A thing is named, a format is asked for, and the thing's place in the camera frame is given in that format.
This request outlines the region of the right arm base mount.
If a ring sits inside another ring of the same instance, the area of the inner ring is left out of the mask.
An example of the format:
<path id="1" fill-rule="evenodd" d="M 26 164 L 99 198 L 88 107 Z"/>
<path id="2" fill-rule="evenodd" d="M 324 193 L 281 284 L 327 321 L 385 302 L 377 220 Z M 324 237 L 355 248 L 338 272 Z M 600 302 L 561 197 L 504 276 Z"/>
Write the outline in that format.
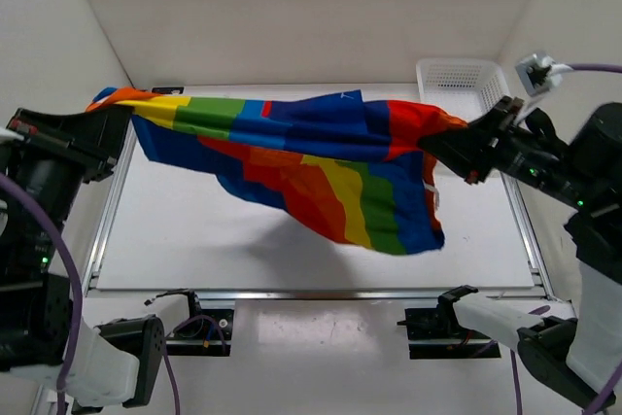
<path id="1" fill-rule="evenodd" d="M 450 329 L 441 321 L 435 304 L 429 300 L 407 302 L 397 326 L 406 333 L 410 360 L 501 358 L 500 346 L 490 337 L 479 331 Z"/>

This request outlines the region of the rainbow striped shorts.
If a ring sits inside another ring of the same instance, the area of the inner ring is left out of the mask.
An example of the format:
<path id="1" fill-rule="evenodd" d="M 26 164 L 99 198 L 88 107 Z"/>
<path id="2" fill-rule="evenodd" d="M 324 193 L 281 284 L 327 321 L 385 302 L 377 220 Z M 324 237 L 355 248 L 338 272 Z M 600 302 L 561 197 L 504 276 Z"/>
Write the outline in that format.
<path id="1" fill-rule="evenodd" d="M 357 90 L 278 101 L 108 87 L 90 110 L 112 105 L 131 109 L 147 159 L 212 174 L 333 242 L 397 256 L 444 245 L 436 160 L 418 143 L 466 124 L 438 107 Z"/>

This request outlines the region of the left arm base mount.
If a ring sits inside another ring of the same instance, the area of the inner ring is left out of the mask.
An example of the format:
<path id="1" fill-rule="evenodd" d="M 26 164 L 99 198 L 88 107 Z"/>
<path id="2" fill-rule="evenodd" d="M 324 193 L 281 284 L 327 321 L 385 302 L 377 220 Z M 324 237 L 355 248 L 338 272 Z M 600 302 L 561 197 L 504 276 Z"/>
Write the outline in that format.
<path id="1" fill-rule="evenodd" d="M 205 305 L 196 292 L 177 289 L 144 301 L 160 317 L 170 356 L 229 357 L 234 325 L 230 305 Z"/>

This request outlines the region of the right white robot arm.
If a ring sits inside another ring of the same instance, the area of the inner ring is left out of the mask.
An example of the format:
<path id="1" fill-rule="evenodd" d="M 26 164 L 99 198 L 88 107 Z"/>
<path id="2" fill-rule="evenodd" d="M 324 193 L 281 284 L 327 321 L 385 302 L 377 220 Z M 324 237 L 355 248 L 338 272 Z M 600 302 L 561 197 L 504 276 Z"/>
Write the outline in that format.
<path id="1" fill-rule="evenodd" d="M 581 275 L 576 317 L 522 313 L 476 288 L 442 294 L 436 324 L 447 336 L 483 333 L 516 353 L 535 380 L 595 414 L 621 394 L 621 106 L 599 106 L 570 142 L 551 119 L 520 113 L 505 97 L 481 118 L 420 140 L 469 184 L 499 171 L 569 206 L 566 232 Z"/>

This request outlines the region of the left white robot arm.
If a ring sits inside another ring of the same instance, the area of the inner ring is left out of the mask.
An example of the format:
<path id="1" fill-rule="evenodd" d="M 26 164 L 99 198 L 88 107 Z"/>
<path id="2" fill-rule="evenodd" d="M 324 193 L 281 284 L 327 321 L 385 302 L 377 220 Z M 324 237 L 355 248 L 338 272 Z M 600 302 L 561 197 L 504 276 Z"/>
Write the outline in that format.
<path id="1" fill-rule="evenodd" d="M 85 322 L 61 235 L 80 187 L 112 175 L 130 119 L 20 109 L 1 131 L 1 369 L 56 391 L 63 414 L 148 404 L 162 359 L 155 315 Z"/>

